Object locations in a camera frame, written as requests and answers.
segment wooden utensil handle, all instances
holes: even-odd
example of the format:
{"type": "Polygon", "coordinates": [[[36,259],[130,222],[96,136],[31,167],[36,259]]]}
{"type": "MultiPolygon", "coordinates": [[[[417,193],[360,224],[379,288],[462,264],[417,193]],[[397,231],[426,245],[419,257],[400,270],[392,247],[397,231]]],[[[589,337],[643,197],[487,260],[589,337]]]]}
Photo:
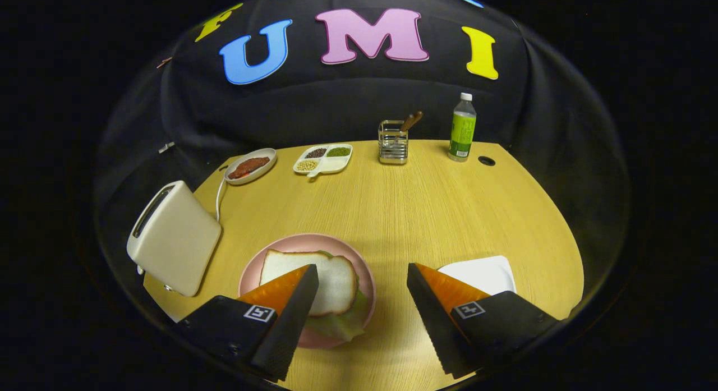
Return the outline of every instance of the wooden utensil handle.
{"type": "Polygon", "coordinates": [[[409,130],[413,125],[416,125],[416,122],[418,122],[418,120],[420,120],[420,118],[423,116],[424,113],[422,111],[416,112],[415,116],[403,123],[402,127],[400,127],[399,130],[401,130],[402,132],[409,130]]]}

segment black background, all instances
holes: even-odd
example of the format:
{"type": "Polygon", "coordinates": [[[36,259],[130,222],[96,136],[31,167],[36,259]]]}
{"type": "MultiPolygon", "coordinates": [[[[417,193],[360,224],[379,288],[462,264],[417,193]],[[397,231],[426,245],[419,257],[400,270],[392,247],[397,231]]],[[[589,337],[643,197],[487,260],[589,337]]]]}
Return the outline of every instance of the black background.
{"type": "MultiPolygon", "coordinates": [[[[718,381],[714,106],[698,78],[710,63],[691,58],[710,42],[708,0],[479,1],[536,30],[595,85],[636,197],[611,309],[561,356],[482,388],[718,381]],[[701,19],[687,21],[686,11],[701,19]]],[[[93,238],[89,187],[97,135],[139,67],[240,0],[9,2],[7,389],[237,389],[163,340],[113,285],[93,238]]]]}

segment white cable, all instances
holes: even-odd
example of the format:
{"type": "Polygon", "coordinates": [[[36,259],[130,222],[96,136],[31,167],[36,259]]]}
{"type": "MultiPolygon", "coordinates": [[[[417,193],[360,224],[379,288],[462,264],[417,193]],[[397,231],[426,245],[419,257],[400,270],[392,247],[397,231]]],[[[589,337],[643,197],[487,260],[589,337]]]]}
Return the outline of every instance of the white cable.
{"type": "Polygon", "coordinates": [[[217,202],[215,203],[215,210],[217,210],[217,222],[220,222],[220,194],[222,194],[222,186],[224,185],[224,177],[222,177],[222,182],[220,182],[220,188],[217,191],[217,202]]]}

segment bread slice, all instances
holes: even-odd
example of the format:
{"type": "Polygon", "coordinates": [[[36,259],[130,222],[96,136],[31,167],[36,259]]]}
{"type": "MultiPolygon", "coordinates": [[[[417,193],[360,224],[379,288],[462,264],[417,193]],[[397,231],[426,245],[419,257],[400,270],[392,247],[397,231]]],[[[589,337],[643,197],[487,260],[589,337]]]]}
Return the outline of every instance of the bread slice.
{"type": "Polygon", "coordinates": [[[280,252],[267,250],[259,285],[282,274],[313,263],[319,276],[319,289],[310,309],[310,317],[343,314],[354,304],[357,275],[352,263],[344,256],[316,252],[280,252]]]}

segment letter m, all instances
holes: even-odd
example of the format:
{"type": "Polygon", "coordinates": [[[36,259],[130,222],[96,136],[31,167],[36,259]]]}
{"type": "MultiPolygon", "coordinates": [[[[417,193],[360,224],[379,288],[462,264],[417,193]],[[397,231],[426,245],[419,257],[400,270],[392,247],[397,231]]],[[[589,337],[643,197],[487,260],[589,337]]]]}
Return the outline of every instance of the letter m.
{"type": "Polygon", "coordinates": [[[421,14],[410,10],[390,8],[382,13],[379,21],[370,25],[364,18],[352,10],[332,10],[316,15],[316,20],[326,25],[326,54],[321,56],[325,64],[348,63],[357,58],[356,52],[349,50],[347,38],[350,38],[368,58],[379,54],[386,37],[392,44],[385,52],[390,59],[397,61],[426,61],[429,54],[421,48],[416,21],[421,14]]]}

